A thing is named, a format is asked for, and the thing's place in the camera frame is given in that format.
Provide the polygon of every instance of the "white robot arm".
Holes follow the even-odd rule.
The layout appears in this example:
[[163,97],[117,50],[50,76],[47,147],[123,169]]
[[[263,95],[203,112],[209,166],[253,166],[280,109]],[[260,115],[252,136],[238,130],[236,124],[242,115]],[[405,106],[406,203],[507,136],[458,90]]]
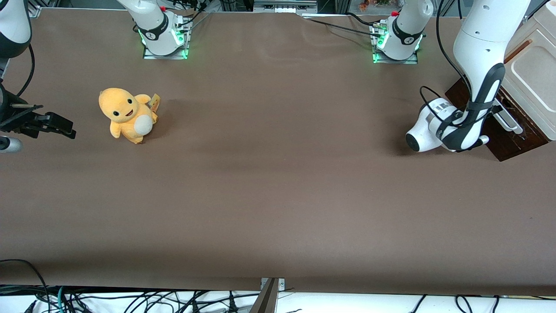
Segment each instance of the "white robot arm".
[[[32,51],[27,0],[0,0],[0,58],[17,57],[27,47]],[[32,138],[37,138],[40,132],[75,138],[72,121],[53,112],[44,115],[36,113],[35,110],[42,108],[42,105],[28,104],[19,97],[31,80],[32,72],[18,94],[6,90],[0,80],[0,131],[12,131]],[[0,136],[0,153],[17,152],[21,147],[19,139]]]
[[475,0],[454,43],[454,56],[468,80],[470,100],[463,112],[441,97],[423,105],[417,123],[405,137],[414,151],[441,145],[463,151],[488,142],[480,132],[504,78],[506,47],[529,2]]
[[0,58],[20,55],[31,43],[27,1],[0,0]]
[[433,15],[430,0],[407,0],[398,16],[390,16],[388,34],[382,44],[377,45],[393,60],[405,60],[415,51],[423,37],[423,30]]
[[165,56],[183,45],[182,37],[176,35],[183,19],[172,12],[163,12],[155,1],[117,0],[131,14],[145,46],[155,55]]

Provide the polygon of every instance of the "stuffed toy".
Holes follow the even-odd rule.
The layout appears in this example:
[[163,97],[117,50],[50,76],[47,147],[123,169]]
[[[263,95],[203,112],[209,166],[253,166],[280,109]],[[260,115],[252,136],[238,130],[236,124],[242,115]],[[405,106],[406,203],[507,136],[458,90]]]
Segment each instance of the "stuffed toy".
[[110,133],[114,138],[123,134],[132,143],[140,144],[158,120],[160,97],[157,94],[152,99],[147,95],[134,97],[124,89],[108,88],[101,91],[98,104],[111,120]]

